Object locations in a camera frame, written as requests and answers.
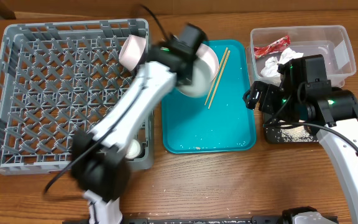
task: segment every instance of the white plate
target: white plate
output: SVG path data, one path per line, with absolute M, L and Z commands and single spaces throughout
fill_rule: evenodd
M 191 85 L 178 86 L 177 89 L 186 96 L 201 97 L 209 90 L 212 81 L 216 77 L 219 68 L 219 60 L 211 47 L 201 44 L 196 55 L 199 57 L 193 67 L 193 81 Z M 209 67 L 209 71 L 198 61 L 203 61 Z

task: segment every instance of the chopsticks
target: chopsticks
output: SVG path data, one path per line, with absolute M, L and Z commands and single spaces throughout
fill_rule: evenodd
M 224 50 L 223 57 L 222 57 L 222 59 L 221 59 L 221 63 L 219 63 L 219 68 L 218 68 L 218 71 L 216 72 L 216 74 L 219 73 L 219 70 L 220 70 L 221 67 L 222 67 L 222 64 L 223 64 L 224 58 L 225 58 L 225 56 L 226 56 L 227 50 L 228 50 L 228 48 L 226 47 L 226 50 Z M 205 100 L 205 104 L 204 104 L 204 105 L 206 105 L 206 103 L 208 102 L 208 99 L 209 99 L 209 96 L 210 96 L 210 94 L 211 94 L 211 92 L 212 92 L 212 89 L 213 89 L 214 86 L 215 86 L 216 77 L 217 77 L 217 75 L 215 76 L 214 80 L 212 81 L 212 85 L 211 85 L 211 88 L 209 89 L 208 96 L 206 97 L 206 100 Z
M 226 58 L 224 59 L 223 67 L 222 67 L 221 73 L 219 74 L 218 82 L 216 83 L 216 86 L 215 86 L 215 89 L 214 89 L 214 93 L 212 94 L 211 101 L 209 102 L 209 105 L 208 105 L 208 109 L 210 109 L 211 104 L 212 104 L 212 101 L 214 100 L 216 90 L 218 89 L 219 83 L 221 82 L 223 70 L 224 70 L 224 67 L 226 66 L 226 62 L 227 62 L 229 56 L 230 56 L 230 50 L 227 52 L 227 56 L 226 56 Z

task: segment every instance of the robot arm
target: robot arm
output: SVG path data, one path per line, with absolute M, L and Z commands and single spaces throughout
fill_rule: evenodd
M 331 129 L 343 134 L 358 147 L 358 120 L 337 121 L 336 126 Z M 333 133 L 320 130 L 317 138 L 333 163 L 349 206 L 352 223 L 358 223 L 358 156 L 350 145 Z
M 122 221 L 119 197 L 131 174 L 125 160 L 127 147 L 141 122 L 167 93 L 176 85 L 192 83 L 196 52 L 205 40 L 201 29 L 188 24 L 179 38 L 172 36 L 153 46 L 113 110 L 88 133 L 74 135 L 71 174 L 89 201 L 90 224 Z M 106 154 L 98 153 L 100 149 Z
M 279 65 L 280 86 L 254 82 L 243 99 L 248 109 L 272 114 L 278 120 L 298 122 L 306 120 L 337 131 L 358 147 L 358 102 L 347 90 L 332 88 L 327 79 L 322 55 L 293 59 Z M 280 128 L 272 120 L 268 127 Z M 324 147 L 345 193 L 353 223 L 358 223 L 358 153 L 339 136 L 318 128 L 311 128 Z M 294 223 L 309 223 L 304 218 L 290 219 Z

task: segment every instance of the wooden table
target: wooden table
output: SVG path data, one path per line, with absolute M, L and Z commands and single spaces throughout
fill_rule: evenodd
M 343 25 L 357 63 L 357 73 L 346 80 L 345 88 L 358 98 L 358 11 L 211 14 L 160 19 L 174 34 L 181 31 L 185 22 L 191 22 L 204 29 L 210 39 L 236 39 L 244 47 L 249 44 L 251 30 L 257 27 Z M 0 46 L 7 25 L 50 21 L 67 19 L 0 21 Z M 160 40 L 155 23 L 149 20 L 149 24 L 153 40 Z M 319 144 L 268 144 L 257 111 L 255 120 L 258 140 L 246 152 L 174 155 L 162 144 L 161 112 L 157 107 L 155 164 L 134 175 L 121 198 L 124 215 L 153 219 L 233 218 L 278 215 L 284 209 L 310 205 L 323 215 L 337 215 L 341 223 L 350 223 L 344 194 L 324 149 Z M 41 191 L 51 178 L 52 175 L 0 175 L 0 223 L 60 223 L 86 218 L 85 200 L 43 200 Z M 52 187 L 51 193 L 81 195 L 68 175 Z

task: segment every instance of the dish rack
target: dish rack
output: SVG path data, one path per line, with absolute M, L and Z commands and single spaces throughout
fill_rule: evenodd
M 0 50 L 0 173 L 44 174 L 70 162 L 77 129 L 108 114 L 135 72 L 118 62 L 130 34 L 145 37 L 143 19 L 14 24 Z M 153 115 L 135 138 L 144 148 L 132 169 L 154 163 Z

